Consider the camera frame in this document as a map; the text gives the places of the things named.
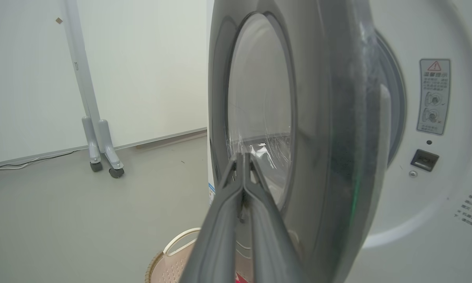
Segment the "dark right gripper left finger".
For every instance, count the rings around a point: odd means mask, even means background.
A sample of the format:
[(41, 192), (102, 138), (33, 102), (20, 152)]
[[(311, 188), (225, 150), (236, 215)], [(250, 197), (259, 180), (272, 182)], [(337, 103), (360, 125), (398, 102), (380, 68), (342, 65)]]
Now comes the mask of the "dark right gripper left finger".
[(235, 154), (204, 219), (180, 283), (234, 283), (236, 226), (243, 197), (243, 155)]

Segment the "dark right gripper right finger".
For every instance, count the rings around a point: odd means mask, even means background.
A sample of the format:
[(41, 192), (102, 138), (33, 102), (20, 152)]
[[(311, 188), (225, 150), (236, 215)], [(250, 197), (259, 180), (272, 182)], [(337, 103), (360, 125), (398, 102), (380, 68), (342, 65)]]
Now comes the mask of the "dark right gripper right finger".
[(256, 158), (244, 154), (244, 192), (250, 202), (256, 283), (304, 283), (306, 275)]

